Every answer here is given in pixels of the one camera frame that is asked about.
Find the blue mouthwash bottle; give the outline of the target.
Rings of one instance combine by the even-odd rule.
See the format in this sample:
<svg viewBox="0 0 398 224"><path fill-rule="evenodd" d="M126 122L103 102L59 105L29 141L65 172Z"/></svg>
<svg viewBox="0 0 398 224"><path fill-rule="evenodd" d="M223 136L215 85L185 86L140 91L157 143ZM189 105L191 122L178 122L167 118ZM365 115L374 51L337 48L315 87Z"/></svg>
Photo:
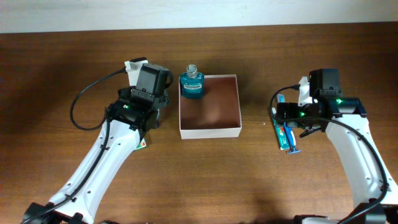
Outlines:
<svg viewBox="0 0 398 224"><path fill-rule="evenodd" d="M196 65L188 65L187 71L179 79L180 92L185 98L200 99L205 95L205 75L198 71Z"/></svg>

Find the green soap bar pack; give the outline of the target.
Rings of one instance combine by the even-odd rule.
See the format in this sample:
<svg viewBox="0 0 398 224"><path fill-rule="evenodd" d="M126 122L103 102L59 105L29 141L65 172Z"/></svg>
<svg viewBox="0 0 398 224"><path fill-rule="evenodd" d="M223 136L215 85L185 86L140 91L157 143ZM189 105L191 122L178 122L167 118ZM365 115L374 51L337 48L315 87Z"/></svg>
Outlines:
<svg viewBox="0 0 398 224"><path fill-rule="evenodd" d="M142 141L139 143L139 145L136 147L136 150L140 150L147 147L146 140L143 138Z"/></svg>

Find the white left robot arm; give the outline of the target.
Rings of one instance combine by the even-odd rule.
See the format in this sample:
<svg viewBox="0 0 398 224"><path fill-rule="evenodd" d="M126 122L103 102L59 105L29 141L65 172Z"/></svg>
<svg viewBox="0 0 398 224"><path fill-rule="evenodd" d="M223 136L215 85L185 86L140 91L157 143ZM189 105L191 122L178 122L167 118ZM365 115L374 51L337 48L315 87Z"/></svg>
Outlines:
<svg viewBox="0 0 398 224"><path fill-rule="evenodd" d="M159 126L159 111L169 103L172 72L148 62L130 62L121 69L129 86L104 111L94 145L67 183L46 205L32 203L23 223L93 223L114 176L144 136Z"/></svg>

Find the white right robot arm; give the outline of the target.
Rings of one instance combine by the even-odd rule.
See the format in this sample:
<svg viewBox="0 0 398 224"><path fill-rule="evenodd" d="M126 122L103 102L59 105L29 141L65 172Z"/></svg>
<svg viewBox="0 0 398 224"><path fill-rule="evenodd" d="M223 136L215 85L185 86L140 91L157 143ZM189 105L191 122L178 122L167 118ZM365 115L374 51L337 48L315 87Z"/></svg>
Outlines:
<svg viewBox="0 0 398 224"><path fill-rule="evenodd" d="M353 211L340 223L397 223L397 184L371 135L359 98L345 97L339 71L312 70L292 85L296 103L271 98L270 115L279 126L300 128L301 137L321 131L336 149L353 195Z"/></svg>

